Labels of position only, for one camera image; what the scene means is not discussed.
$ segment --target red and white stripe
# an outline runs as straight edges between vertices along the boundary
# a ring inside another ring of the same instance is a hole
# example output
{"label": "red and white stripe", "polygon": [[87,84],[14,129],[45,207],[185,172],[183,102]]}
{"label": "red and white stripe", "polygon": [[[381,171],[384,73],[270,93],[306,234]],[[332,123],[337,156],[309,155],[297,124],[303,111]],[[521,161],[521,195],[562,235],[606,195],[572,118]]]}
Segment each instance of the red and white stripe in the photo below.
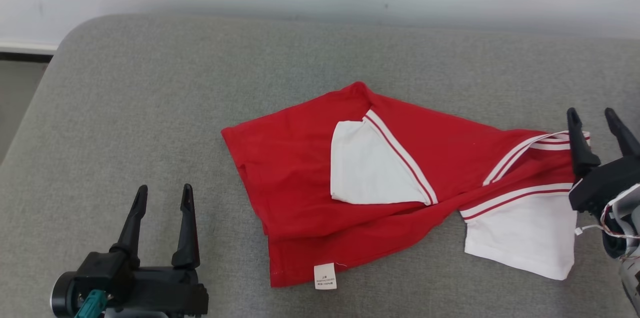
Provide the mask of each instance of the red and white stripe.
{"label": "red and white stripe", "polygon": [[396,140],[396,137],[393,136],[391,131],[389,131],[387,125],[385,125],[382,119],[374,111],[369,110],[368,112],[366,112],[364,118],[362,118],[362,121],[370,123],[371,127],[373,127],[373,129],[384,138],[384,140],[389,144],[389,146],[391,146],[398,157],[400,157],[400,160],[402,160],[409,172],[411,172],[411,175],[415,179],[416,183],[418,183],[420,192],[427,199],[427,202],[429,202],[428,206],[438,203],[436,193],[432,186],[429,184],[429,181],[427,181],[425,175],[423,174],[423,171],[420,169],[420,166],[418,166],[418,163],[416,163],[413,157],[409,155],[409,152],[407,152],[407,150],[405,150],[405,148],[400,145],[400,142]]}
{"label": "red and white stripe", "polygon": [[558,194],[569,194],[569,190],[572,188],[572,183],[554,183],[546,184],[543,186],[534,186],[528,188],[518,189],[509,193],[505,193],[498,197],[492,198],[486,202],[482,202],[477,206],[460,210],[462,218],[467,222],[487,213],[493,209],[509,204],[519,198],[524,197],[553,197]]}
{"label": "red and white stripe", "polygon": [[[589,132],[583,132],[583,134],[587,139],[587,143],[590,143],[591,139]],[[516,161],[518,161],[518,159],[528,149],[569,150],[571,149],[569,145],[569,133],[567,131],[562,131],[550,134],[541,134],[540,136],[535,136],[522,141],[519,145],[510,150],[509,153],[500,160],[500,162],[498,162],[482,185],[487,186],[499,181],[509,171],[509,168],[512,167],[512,165],[514,165],[514,163],[516,163]]]}

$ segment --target teal object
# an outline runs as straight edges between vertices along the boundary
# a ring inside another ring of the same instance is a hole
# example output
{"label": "teal object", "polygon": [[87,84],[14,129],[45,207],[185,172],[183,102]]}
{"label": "teal object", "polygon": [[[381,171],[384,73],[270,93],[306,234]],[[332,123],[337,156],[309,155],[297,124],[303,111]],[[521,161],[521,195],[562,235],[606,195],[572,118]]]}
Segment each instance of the teal object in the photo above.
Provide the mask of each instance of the teal object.
{"label": "teal object", "polygon": [[84,300],[80,311],[75,318],[99,318],[107,307],[107,294],[99,289],[94,289]]}

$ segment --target garment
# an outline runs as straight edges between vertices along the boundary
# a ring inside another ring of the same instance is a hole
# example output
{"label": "garment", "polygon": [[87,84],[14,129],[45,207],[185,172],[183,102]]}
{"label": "garment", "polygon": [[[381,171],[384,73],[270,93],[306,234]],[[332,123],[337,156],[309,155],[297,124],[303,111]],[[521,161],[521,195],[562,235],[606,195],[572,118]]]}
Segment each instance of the garment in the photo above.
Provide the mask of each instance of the garment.
{"label": "garment", "polygon": [[354,83],[222,136],[268,236],[273,287],[410,247],[456,209],[470,254],[553,279],[573,264],[562,132],[501,131]]}

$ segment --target white care label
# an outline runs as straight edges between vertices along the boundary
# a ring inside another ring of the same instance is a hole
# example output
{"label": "white care label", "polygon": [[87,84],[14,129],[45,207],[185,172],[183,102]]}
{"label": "white care label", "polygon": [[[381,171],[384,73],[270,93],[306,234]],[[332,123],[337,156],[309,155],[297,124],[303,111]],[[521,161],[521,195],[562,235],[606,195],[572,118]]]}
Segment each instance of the white care label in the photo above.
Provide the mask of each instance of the white care label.
{"label": "white care label", "polygon": [[321,264],[313,268],[315,289],[336,289],[336,270],[333,263]]}

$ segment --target gray tablecloth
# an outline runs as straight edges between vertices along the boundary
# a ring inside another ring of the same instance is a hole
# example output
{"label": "gray tablecloth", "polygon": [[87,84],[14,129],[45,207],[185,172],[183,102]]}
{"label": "gray tablecloth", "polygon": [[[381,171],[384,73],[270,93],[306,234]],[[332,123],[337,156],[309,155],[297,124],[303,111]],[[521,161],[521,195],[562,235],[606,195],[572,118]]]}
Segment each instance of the gray tablecloth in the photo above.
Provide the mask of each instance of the gray tablecloth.
{"label": "gray tablecloth", "polygon": [[140,259],[169,265],[189,182],[211,317],[634,316],[597,230],[576,239],[558,282],[464,254],[457,213],[414,247],[339,274],[336,291],[270,288],[267,239],[219,132],[356,80],[502,129],[560,131],[575,106],[604,161],[619,156],[605,107],[640,134],[638,41],[97,18],[64,39],[0,167],[0,315],[51,316],[58,275],[118,239],[141,184]]}

